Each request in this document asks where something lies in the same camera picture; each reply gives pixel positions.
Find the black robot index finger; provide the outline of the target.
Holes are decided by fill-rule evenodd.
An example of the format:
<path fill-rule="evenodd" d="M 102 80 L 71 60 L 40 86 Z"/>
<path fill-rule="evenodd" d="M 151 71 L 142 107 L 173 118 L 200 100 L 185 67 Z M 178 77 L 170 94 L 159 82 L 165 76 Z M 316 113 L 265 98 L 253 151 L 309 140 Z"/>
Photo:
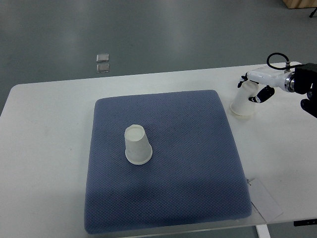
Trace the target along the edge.
<path fill-rule="evenodd" d="M 237 85 L 237 87 L 240 88 L 240 87 L 242 86 L 242 84 L 243 84 L 245 81 L 247 81 L 247 80 L 248 80 L 247 76 L 242 75 L 242 76 L 241 76 L 241 79 L 240 79 L 240 81 L 239 81 L 239 83 L 238 83 L 238 85 Z"/>

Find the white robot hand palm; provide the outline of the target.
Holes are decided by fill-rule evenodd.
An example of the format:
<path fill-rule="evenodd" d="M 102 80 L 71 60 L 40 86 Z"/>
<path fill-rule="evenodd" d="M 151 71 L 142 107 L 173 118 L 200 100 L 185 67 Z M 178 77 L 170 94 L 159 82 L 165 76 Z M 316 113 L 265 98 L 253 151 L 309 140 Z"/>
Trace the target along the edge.
<path fill-rule="evenodd" d="M 294 71 L 277 70 L 263 66 L 246 73 L 248 80 L 272 88 L 279 87 L 285 92 L 295 92 Z"/>

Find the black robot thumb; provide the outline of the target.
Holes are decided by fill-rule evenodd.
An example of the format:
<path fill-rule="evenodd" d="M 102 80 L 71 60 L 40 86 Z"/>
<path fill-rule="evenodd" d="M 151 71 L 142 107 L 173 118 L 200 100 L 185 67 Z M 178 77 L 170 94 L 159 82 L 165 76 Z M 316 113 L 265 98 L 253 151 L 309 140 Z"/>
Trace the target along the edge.
<path fill-rule="evenodd" d="M 248 100 L 253 103 L 263 103 L 267 101 L 270 97 L 272 97 L 274 94 L 275 89 L 267 85 L 261 91 L 259 91 L 256 96 L 249 97 Z"/>

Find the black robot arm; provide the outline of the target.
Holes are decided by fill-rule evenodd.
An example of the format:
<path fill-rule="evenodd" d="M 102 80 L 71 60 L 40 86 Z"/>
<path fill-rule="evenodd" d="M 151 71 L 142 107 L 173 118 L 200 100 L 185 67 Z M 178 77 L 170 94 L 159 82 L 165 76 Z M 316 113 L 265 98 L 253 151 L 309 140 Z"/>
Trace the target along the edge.
<path fill-rule="evenodd" d="M 275 88 L 280 88 L 288 93 L 305 94 L 307 97 L 301 100 L 301 108 L 313 117 L 317 116 L 317 65 L 314 63 L 291 66 L 287 62 L 285 67 L 268 63 L 241 76 L 238 87 L 242 87 L 245 82 L 264 86 L 256 95 L 247 97 L 252 103 L 267 101 L 274 95 Z"/>

